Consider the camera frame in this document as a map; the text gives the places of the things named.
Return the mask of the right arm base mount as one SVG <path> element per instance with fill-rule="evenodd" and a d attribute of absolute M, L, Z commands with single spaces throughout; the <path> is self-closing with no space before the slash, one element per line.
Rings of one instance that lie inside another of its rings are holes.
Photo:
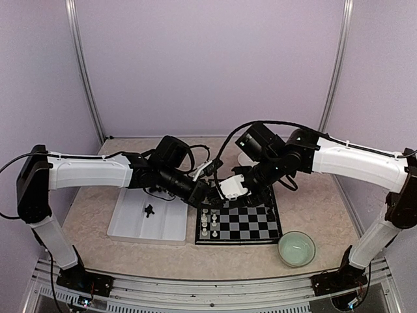
<path fill-rule="evenodd" d="M 357 269 L 350 265 L 340 267 L 337 271 L 313 275 L 310 280 L 315 296 L 356 288 L 368 282 L 364 269 Z"/>

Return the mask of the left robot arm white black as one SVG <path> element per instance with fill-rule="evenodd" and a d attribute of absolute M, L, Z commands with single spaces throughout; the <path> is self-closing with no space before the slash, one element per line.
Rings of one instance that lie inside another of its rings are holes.
<path fill-rule="evenodd" d="M 29 153 L 6 163 L 23 160 L 16 179 L 17 214 L 1 217 L 21 220 L 32 229 L 56 264 L 65 272 L 66 280 L 77 290 L 91 284 L 81 256 L 69 243 L 50 207 L 50 192 L 82 187 L 116 187 L 148 190 L 160 187 L 184 203 L 199 207 L 209 186 L 192 179 L 188 171 L 180 170 L 186 156 L 193 154 L 182 140 L 165 136 L 156 148 L 144 153 L 118 151 L 111 155 L 66 155 L 52 152 L 45 145 L 36 145 Z"/>

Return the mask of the white plastic compartment tray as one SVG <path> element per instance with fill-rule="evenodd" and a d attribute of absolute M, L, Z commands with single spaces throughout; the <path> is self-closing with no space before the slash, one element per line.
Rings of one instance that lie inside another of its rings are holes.
<path fill-rule="evenodd" d="M 118 197 L 107 236 L 113 241 L 151 245 L 185 245 L 188 206 L 168 194 L 154 196 L 139 189 L 123 189 Z"/>

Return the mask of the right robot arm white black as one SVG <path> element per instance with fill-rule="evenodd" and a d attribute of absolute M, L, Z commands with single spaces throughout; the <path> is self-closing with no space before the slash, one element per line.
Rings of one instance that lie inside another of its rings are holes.
<path fill-rule="evenodd" d="M 340 175 L 388 189 L 386 207 L 359 242 L 348 248 L 333 283 L 346 290 L 372 259 L 402 231 L 416 226 L 416 152 L 388 152 L 341 141 L 287 121 L 250 121 L 235 142 L 256 163 L 215 186 L 222 200 L 253 199 L 284 176 L 297 172 Z"/>

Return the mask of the black white chessboard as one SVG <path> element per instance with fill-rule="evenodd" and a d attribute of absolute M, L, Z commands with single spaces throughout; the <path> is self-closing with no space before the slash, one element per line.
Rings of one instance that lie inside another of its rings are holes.
<path fill-rule="evenodd" d="M 274 215 L 268 215 L 268 208 L 272 208 Z M 208 209 L 207 223 L 201 223 L 203 209 Z M 213 228 L 212 222 L 218 225 Z M 203 237 L 201 232 L 207 229 L 208 235 Z M 274 189 L 270 188 L 268 201 L 255 207 L 240 206 L 230 208 L 224 203 L 221 209 L 201 208 L 197 210 L 195 226 L 195 244 L 197 245 L 271 245 L 276 244 L 282 237 L 280 216 Z"/>

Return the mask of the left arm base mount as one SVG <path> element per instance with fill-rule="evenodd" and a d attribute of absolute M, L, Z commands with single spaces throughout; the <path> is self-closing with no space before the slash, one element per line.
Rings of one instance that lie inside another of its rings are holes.
<path fill-rule="evenodd" d="M 80 265 L 76 265 L 59 271 L 57 285 L 90 295 L 109 297 L 113 281 L 112 276 L 93 273 Z"/>

